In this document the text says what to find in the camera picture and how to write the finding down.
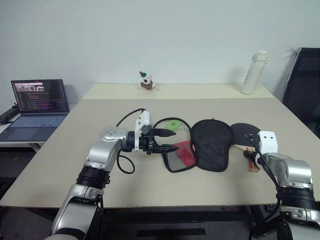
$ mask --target laptop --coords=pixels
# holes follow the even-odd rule
[[[69,113],[62,79],[11,81],[21,116],[0,134],[0,142],[46,141]]]

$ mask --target laptop keyboard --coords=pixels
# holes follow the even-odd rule
[[[10,125],[11,128],[22,127],[58,127],[65,119],[62,116],[22,116]]]

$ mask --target white water bottle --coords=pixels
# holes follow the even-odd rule
[[[255,91],[268,58],[268,52],[264,50],[260,50],[252,56],[252,63],[245,76],[241,89],[243,94],[250,95]]]

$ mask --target laptop trackpad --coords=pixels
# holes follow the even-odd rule
[[[32,138],[33,135],[39,130],[39,128],[20,128],[17,130],[14,130],[8,137],[8,141],[13,141],[13,140],[29,140]]]

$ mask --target small figurine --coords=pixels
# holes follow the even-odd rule
[[[142,82],[140,82],[140,86],[143,90],[154,91],[156,84],[152,81],[152,74],[148,75],[145,72],[140,71],[140,76],[142,77]]]

